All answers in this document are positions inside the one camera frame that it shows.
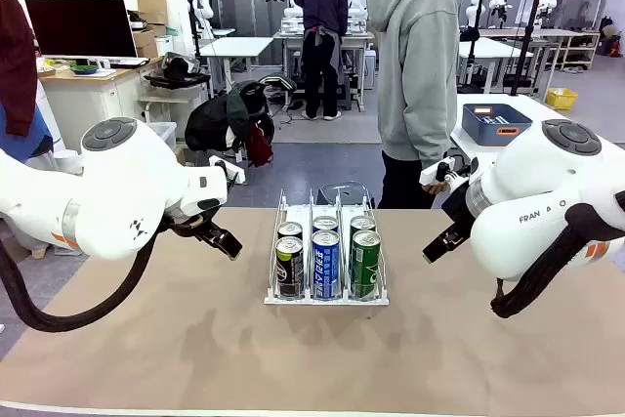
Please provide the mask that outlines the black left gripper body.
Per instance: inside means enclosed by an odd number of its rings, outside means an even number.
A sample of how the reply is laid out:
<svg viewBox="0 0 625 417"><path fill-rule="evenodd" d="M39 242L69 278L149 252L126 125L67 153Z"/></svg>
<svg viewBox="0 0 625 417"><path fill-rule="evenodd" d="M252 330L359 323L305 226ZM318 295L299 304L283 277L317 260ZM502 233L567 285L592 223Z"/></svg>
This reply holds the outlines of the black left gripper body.
<svg viewBox="0 0 625 417"><path fill-rule="evenodd" d="M196 237L199 240L216 240L221 237L221 229L213 222L219 208L200 212L185 220L164 215L164 227L181 237Z"/></svg>

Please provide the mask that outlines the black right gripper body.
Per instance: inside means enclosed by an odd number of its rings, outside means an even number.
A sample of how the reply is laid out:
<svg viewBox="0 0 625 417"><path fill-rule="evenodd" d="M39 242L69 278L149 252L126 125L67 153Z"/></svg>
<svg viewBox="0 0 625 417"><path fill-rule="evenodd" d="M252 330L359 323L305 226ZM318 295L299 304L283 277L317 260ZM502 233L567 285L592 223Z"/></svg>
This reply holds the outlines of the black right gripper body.
<svg viewBox="0 0 625 417"><path fill-rule="evenodd" d="M476 217L472 214L467 193L469 179L461 176L447 176L449 195L442 203L442 210L451 220L451 225L441 234L442 237L469 237Z"/></svg>

